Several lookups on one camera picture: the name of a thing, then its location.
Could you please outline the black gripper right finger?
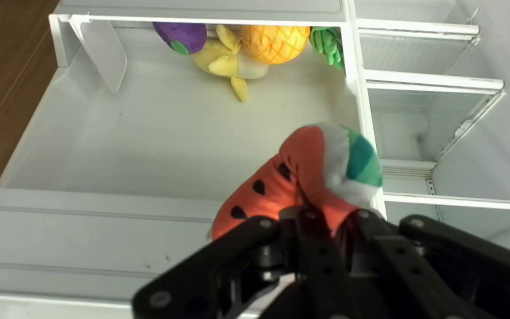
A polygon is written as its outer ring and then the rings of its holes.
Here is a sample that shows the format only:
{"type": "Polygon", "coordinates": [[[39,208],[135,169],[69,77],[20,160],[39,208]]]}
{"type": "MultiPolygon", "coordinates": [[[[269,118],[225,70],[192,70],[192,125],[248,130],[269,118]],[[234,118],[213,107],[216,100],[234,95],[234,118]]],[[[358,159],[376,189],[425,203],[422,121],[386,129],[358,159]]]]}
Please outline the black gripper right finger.
{"type": "Polygon", "coordinates": [[[510,319],[510,249],[429,215],[344,222],[363,269],[358,319],[510,319]]]}

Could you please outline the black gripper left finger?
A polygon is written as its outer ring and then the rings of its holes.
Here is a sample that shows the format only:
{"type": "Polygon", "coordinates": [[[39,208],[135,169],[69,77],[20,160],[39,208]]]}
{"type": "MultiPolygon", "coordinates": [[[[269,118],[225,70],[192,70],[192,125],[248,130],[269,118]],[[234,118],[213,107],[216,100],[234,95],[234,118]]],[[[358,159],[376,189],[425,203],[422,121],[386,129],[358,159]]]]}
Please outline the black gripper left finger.
{"type": "Polygon", "coordinates": [[[133,319],[239,319],[289,272],[294,281],[255,319],[330,319],[339,313],[328,290],[337,272],[331,247],[317,208],[248,217],[145,283],[133,295],[133,319]]]}

